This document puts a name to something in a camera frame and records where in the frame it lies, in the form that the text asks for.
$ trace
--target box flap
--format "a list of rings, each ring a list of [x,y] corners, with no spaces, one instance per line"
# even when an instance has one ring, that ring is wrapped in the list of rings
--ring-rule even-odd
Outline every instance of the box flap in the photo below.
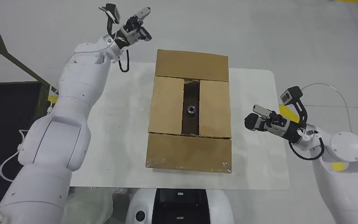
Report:
[[[176,50],[158,50],[156,76],[229,81],[227,56]]]
[[[228,82],[200,81],[199,135],[231,138]]]
[[[231,173],[231,139],[149,134],[147,168]]]
[[[184,80],[154,77],[149,132],[181,134]]]

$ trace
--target white tabletop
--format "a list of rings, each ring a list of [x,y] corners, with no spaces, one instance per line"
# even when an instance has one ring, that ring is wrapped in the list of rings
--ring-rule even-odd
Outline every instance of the white tabletop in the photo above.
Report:
[[[244,118],[254,104],[279,111],[274,74],[229,69],[232,173],[145,167],[154,63],[131,62],[121,73],[113,64],[105,90],[88,118],[91,143],[71,186],[283,190],[289,187],[284,141],[251,132]]]

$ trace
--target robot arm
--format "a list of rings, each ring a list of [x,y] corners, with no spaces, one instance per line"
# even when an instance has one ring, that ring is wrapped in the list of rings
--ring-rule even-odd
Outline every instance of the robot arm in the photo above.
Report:
[[[298,86],[287,89],[281,95],[284,105],[293,104],[300,116],[296,123],[259,105],[245,118],[249,130],[270,132],[289,141],[292,151],[301,159],[313,161],[319,192],[339,224],[357,223],[358,220],[358,136],[349,132],[330,135],[320,128],[307,124],[307,112],[300,101],[302,92]],[[310,150],[310,158],[298,154],[294,147]],[[332,171],[326,162],[348,162],[344,171]]]
[[[101,8],[108,16],[108,34],[95,44],[75,48],[59,81],[59,99],[52,112],[37,120],[20,145],[24,167],[0,202],[1,223],[59,223],[72,171],[80,168],[91,139],[87,119],[102,95],[111,62],[138,40],[149,41],[142,27],[150,13],[144,8],[112,34],[119,24],[113,4]]]

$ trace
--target concrete floor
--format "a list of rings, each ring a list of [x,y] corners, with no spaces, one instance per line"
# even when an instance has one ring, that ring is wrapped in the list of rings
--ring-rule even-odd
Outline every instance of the concrete floor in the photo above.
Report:
[[[106,1],[17,0],[0,3],[0,30],[8,51],[56,86],[74,47],[105,34],[96,8]],[[328,0],[117,1],[122,18],[152,8],[145,26],[153,40],[130,49],[136,62],[155,62],[161,49],[229,56],[235,68],[269,69],[277,94],[313,82],[333,85],[350,107],[358,134],[358,6]],[[0,81],[31,80],[0,58]],[[329,133],[349,130],[339,95],[308,87],[308,120]],[[312,164],[286,146],[291,186],[283,191],[228,190],[236,223],[334,223],[315,182]]]

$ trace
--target cardboard box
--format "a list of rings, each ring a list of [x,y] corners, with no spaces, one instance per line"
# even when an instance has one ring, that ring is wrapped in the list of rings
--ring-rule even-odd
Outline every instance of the cardboard box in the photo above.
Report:
[[[231,173],[228,57],[158,50],[145,166]]]

